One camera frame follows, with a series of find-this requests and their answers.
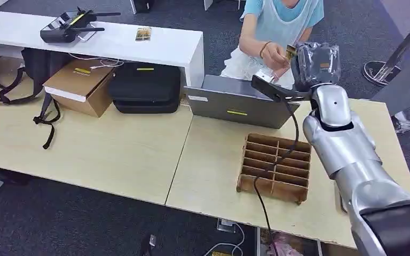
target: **bracelet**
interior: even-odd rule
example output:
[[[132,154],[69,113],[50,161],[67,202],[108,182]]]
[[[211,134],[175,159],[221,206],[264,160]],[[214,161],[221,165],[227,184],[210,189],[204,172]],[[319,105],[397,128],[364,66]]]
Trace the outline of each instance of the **bracelet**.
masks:
[[[263,59],[263,57],[262,57],[262,52],[263,52],[263,50],[266,48],[266,46],[269,44],[269,43],[271,43],[272,41],[268,41],[268,42],[266,42],[264,45],[263,45],[263,47],[262,47],[262,49],[260,50],[260,58],[261,59]]]

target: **person's hand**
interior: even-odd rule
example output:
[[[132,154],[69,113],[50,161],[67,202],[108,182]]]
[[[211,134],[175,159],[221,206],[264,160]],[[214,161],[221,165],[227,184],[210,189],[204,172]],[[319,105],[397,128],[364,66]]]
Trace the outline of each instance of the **person's hand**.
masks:
[[[262,51],[262,59],[265,65],[272,70],[280,70],[287,68],[289,63],[284,56],[285,50],[282,46],[269,42]]]
[[[290,69],[290,65],[288,65],[286,68],[281,68],[281,69],[275,70],[273,72],[274,81],[279,80],[279,78],[281,76],[283,76],[285,74],[285,72],[287,72],[289,69]]]

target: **small card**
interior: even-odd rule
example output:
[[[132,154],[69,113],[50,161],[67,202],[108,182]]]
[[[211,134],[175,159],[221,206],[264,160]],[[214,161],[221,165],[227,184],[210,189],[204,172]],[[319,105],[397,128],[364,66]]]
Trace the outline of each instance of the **small card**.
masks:
[[[152,36],[152,28],[145,27],[145,28],[138,28],[136,33],[136,41],[146,41],[150,40]]]
[[[296,56],[296,48],[291,45],[287,45],[287,52],[285,54],[285,57],[287,57],[288,61],[291,61],[294,56]]]

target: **white cable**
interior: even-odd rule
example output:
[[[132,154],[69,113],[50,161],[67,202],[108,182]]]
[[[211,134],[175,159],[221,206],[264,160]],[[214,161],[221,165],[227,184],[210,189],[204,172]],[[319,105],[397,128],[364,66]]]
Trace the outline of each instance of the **white cable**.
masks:
[[[241,226],[238,223],[235,223],[238,228],[240,228],[241,234],[243,235],[243,239],[241,240],[241,242],[239,244],[229,244],[229,243],[218,243],[215,246],[213,246],[207,253],[205,253],[204,256],[207,256],[210,252],[212,252],[214,250],[214,248],[220,246],[220,245],[228,245],[228,246],[233,246],[233,250],[232,250],[232,256],[233,253],[235,252],[235,249],[240,250],[241,252],[241,256],[243,256],[243,250],[240,248],[240,245],[244,243],[245,241],[245,233],[243,232],[243,229],[241,228]]]
[[[119,66],[124,64],[124,62],[121,61],[120,59],[115,60],[115,59],[103,58],[103,57],[81,58],[81,57],[75,56],[71,53],[68,53],[68,54],[71,57],[73,57],[75,59],[79,59],[79,60],[100,60],[101,66],[93,66],[93,67],[90,67],[90,69],[96,69],[96,68],[102,68],[102,67],[114,68],[114,67],[119,67]],[[103,61],[113,62],[113,64],[105,64]]]

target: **person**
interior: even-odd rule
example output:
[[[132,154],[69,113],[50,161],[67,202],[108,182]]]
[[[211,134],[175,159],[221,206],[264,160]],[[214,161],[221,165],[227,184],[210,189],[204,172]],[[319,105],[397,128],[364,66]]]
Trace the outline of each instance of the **person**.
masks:
[[[264,68],[277,84],[291,89],[294,79],[285,49],[307,41],[323,17],[323,0],[246,0],[240,44],[224,61],[221,76],[251,80]]]

